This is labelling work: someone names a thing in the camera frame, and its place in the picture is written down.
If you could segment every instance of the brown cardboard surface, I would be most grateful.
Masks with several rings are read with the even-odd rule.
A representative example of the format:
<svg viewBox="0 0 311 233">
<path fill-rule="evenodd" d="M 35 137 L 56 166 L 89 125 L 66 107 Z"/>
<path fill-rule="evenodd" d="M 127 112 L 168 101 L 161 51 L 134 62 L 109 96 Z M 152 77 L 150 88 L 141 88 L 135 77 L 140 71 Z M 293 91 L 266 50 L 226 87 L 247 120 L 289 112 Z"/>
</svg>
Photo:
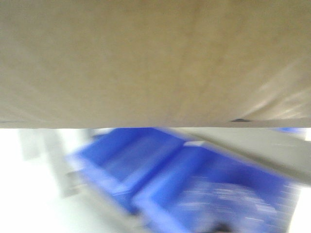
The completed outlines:
<svg viewBox="0 0 311 233">
<path fill-rule="evenodd" d="M 311 126 L 308 0 L 3 0 L 0 23 L 2 128 Z"/>
</svg>

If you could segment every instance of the blue storage bin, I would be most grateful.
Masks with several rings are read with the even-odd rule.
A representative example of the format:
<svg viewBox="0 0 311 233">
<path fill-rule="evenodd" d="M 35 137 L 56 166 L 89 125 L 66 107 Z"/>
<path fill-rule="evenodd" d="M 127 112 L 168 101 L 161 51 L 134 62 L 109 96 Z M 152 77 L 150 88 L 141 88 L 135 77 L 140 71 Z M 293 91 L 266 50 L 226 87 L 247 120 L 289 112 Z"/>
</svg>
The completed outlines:
<svg viewBox="0 0 311 233">
<path fill-rule="evenodd" d="M 147 225 L 156 233 L 194 233 L 200 211 L 185 203 L 200 203 L 191 193 L 201 184 L 237 184 L 253 190 L 276 210 L 268 219 L 269 229 L 260 233 L 281 233 L 295 207 L 295 182 L 214 147 L 183 147 L 174 159 L 134 198 Z"/>
<path fill-rule="evenodd" d="M 69 161 L 84 179 L 134 213 L 132 197 L 185 141 L 156 128 L 117 128 L 70 155 Z"/>
</svg>

